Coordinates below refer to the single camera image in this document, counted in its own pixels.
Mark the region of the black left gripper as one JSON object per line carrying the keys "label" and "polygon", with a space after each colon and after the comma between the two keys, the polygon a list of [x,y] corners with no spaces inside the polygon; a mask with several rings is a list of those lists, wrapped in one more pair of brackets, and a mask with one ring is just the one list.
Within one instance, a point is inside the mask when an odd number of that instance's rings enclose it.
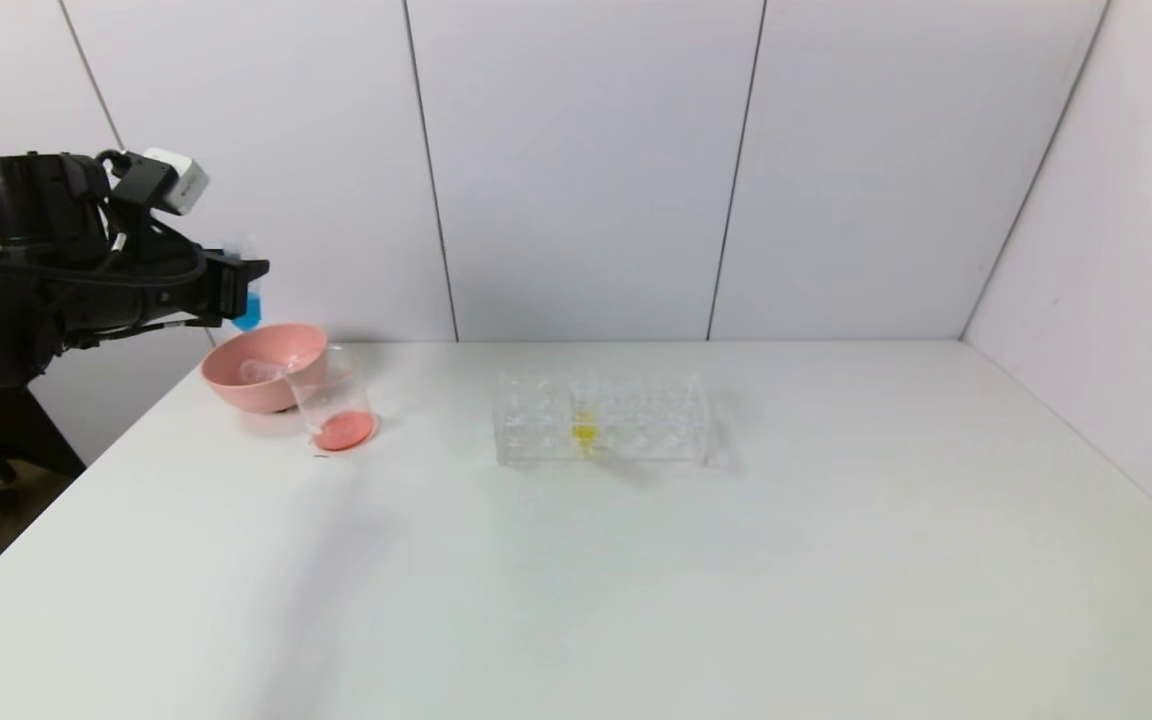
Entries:
{"label": "black left gripper", "polygon": [[247,311],[248,285],[270,273],[270,260],[241,259],[206,249],[174,229],[141,233],[141,275],[183,276],[184,281],[142,291],[141,325],[172,314],[191,314],[205,327]]}

